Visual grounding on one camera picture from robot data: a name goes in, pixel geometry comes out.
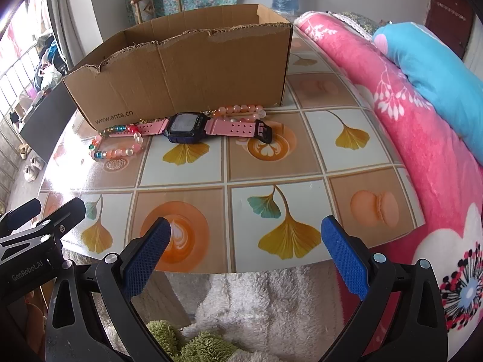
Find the gray curtain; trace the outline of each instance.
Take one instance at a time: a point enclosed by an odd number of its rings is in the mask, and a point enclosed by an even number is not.
[[[50,21],[57,45],[69,69],[84,57],[79,37],[72,22],[69,0],[47,0]]]

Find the teal ginkgo leaf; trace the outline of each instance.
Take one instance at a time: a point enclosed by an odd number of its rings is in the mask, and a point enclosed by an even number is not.
[[[97,218],[97,201],[87,201],[85,203],[85,216],[93,221]]]
[[[280,208],[273,201],[273,194],[275,192],[275,187],[273,192],[268,196],[252,196],[249,197],[248,204],[252,207],[253,212],[260,215],[262,218],[279,218],[281,217]]]

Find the silver bolt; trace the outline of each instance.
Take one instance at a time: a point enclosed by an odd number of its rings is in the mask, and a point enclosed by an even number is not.
[[[431,267],[431,264],[426,259],[419,260],[419,265],[422,266],[424,269],[428,269],[429,267]]]
[[[66,260],[62,263],[62,268],[67,269],[72,267],[72,260]]]
[[[386,261],[386,256],[383,255],[382,253],[376,253],[374,256],[373,256],[374,260],[376,262],[385,262]]]
[[[113,262],[116,262],[117,261],[117,254],[114,254],[114,253],[111,253],[111,254],[108,254],[104,261],[108,264],[112,264]]]

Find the blue pillow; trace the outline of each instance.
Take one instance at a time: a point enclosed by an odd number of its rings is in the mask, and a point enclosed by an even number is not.
[[[483,164],[483,82],[422,25],[388,24],[374,33],[373,42]]]

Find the table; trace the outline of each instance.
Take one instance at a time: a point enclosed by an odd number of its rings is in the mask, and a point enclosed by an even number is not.
[[[43,215],[82,198],[86,218],[63,244],[98,259],[165,217],[172,238],[156,269],[193,273],[328,260],[320,224],[330,214],[367,246],[424,223],[409,174],[368,101],[298,31],[283,105],[268,109],[265,121],[271,145],[172,144],[159,135],[146,138],[139,155],[95,162],[87,148],[96,132],[76,112],[47,165]],[[109,138],[101,149],[126,144],[132,138]]]

